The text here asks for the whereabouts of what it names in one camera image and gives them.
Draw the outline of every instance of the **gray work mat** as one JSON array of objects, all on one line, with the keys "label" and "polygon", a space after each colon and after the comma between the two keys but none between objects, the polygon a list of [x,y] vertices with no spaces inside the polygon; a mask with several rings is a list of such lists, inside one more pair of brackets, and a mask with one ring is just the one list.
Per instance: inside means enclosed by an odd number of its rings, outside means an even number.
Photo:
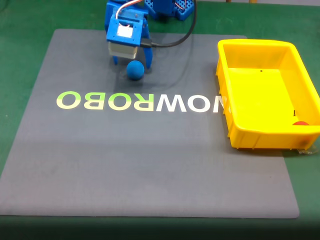
[{"label": "gray work mat", "polygon": [[[128,60],[114,65],[103,31],[56,30],[0,179],[0,214],[298,217],[284,158],[233,149],[227,138],[215,71],[217,42],[230,38],[244,36],[192,35],[156,49],[144,79],[130,81]],[[77,107],[57,105],[67,91],[80,95]],[[90,104],[103,109],[85,108],[87,93],[105,93]],[[153,111],[135,94],[154,94]],[[161,95],[182,102],[160,110]]]}]

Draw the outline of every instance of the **yellow plastic bin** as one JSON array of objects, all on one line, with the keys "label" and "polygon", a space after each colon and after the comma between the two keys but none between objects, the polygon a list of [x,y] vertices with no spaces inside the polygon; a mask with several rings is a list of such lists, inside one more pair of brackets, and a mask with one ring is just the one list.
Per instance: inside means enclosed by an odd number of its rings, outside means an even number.
[{"label": "yellow plastic bin", "polygon": [[216,75],[232,147],[308,149],[316,141],[320,98],[293,44],[227,39],[218,52]]}]

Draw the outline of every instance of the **white wire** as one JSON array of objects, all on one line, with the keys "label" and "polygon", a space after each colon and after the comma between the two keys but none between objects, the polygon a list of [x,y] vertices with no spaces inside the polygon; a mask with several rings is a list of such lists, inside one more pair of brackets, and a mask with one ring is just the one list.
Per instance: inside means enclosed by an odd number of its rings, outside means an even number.
[{"label": "white wire", "polygon": [[118,19],[118,15],[119,15],[119,13],[120,13],[120,11],[121,11],[122,9],[124,9],[124,8],[126,8],[126,7],[129,7],[129,6],[131,6],[131,5],[134,5],[134,4],[138,4],[138,3],[142,2],[142,1],[144,1],[144,0],[132,0],[132,1],[128,1],[128,2],[126,2],[125,4],[123,4],[121,7],[119,7],[118,11],[116,11],[116,13],[115,13],[115,19]]},{"label": "white wire", "polygon": [[178,3],[174,3],[178,8],[180,8],[181,10],[185,10],[187,8],[187,0],[184,0],[184,8],[182,6],[180,6]]}]

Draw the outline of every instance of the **green table surface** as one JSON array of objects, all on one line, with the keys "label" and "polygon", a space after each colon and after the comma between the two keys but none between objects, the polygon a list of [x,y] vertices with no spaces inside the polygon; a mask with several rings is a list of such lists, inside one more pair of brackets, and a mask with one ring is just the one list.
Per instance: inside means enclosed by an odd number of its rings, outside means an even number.
[{"label": "green table surface", "polygon": [[[5,0],[0,0],[0,9],[4,5]],[[0,12],[0,173],[54,30],[103,30],[105,5],[106,0],[12,0]],[[186,33],[191,21],[191,17],[185,22],[150,19],[149,28],[151,32]],[[314,86],[320,90],[318,6],[199,2],[194,33],[291,42],[297,47]],[[318,154],[300,156],[285,152],[300,209],[297,219],[0,216],[0,238],[192,239],[214,238],[217,234],[239,238],[241,234],[256,236],[257,231],[263,232],[264,237],[273,236],[277,230],[286,230],[287,236],[294,237],[296,230],[310,230],[319,224],[319,158]]]}]

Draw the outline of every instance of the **red ball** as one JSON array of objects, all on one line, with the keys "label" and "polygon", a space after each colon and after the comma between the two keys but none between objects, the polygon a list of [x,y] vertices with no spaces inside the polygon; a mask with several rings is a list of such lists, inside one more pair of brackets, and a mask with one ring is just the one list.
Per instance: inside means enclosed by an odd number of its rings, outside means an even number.
[{"label": "red ball", "polygon": [[293,125],[309,125],[309,124],[306,123],[305,121],[297,121]]}]

